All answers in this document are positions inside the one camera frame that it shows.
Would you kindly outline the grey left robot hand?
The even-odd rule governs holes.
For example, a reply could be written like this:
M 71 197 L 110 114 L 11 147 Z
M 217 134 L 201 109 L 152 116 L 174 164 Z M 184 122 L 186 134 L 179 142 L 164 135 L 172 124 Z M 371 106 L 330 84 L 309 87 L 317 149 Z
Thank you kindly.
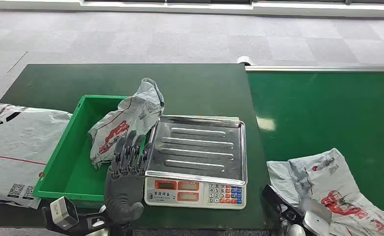
M 151 147 L 151 143 L 141 147 L 144 138 L 131 130 L 116 143 L 104 192 L 107 215 L 114 224 L 137 220 L 144 211 L 142 199 Z

